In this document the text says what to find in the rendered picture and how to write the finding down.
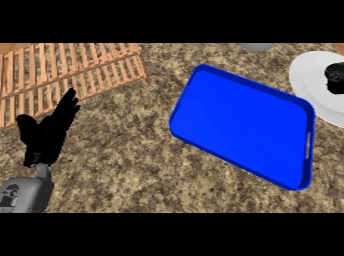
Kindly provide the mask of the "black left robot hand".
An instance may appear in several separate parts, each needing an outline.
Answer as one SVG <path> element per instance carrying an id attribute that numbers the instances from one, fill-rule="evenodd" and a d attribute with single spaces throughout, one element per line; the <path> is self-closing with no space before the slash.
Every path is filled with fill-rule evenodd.
<path id="1" fill-rule="evenodd" d="M 80 110 L 77 91 L 71 88 L 53 113 L 37 122 L 33 116 L 21 114 L 16 118 L 21 140 L 27 145 L 24 166 L 31 168 L 43 163 L 52 166 L 58 161 L 67 133 Z"/>

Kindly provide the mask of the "white plate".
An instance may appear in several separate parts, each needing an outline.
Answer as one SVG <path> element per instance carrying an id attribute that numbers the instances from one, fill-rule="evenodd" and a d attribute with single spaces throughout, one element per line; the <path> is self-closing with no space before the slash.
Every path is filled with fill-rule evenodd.
<path id="1" fill-rule="evenodd" d="M 304 98 L 316 109 L 316 115 L 331 124 L 344 128 L 344 94 L 328 90 L 326 67 L 344 62 L 344 56 L 328 51 L 300 54 L 290 66 L 290 83 L 295 95 Z"/>

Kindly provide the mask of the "blue plastic tray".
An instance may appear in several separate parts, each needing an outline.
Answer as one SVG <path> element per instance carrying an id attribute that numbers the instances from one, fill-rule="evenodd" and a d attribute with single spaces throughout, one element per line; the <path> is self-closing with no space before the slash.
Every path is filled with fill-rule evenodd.
<path id="1" fill-rule="evenodd" d="M 170 117 L 171 134 L 288 190 L 313 178 L 315 108 L 307 100 L 197 66 Z"/>

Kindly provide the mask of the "wooden slatted rack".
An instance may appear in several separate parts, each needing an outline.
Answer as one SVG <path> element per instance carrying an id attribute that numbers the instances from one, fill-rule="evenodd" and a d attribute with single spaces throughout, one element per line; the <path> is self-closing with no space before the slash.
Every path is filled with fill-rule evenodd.
<path id="1" fill-rule="evenodd" d="M 0 130 L 50 112 L 68 89 L 87 99 L 145 77 L 136 43 L 40 43 L 0 55 Z"/>

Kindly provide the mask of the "grey round object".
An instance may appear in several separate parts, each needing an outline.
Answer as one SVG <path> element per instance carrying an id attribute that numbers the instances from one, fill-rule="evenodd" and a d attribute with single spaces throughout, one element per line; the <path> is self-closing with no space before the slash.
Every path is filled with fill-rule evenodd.
<path id="1" fill-rule="evenodd" d="M 275 44 L 273 43 L 241 43 L 241 46 L 250 51 L 263 52 L 263 51 L 267 51 L 275 46 Z"/>

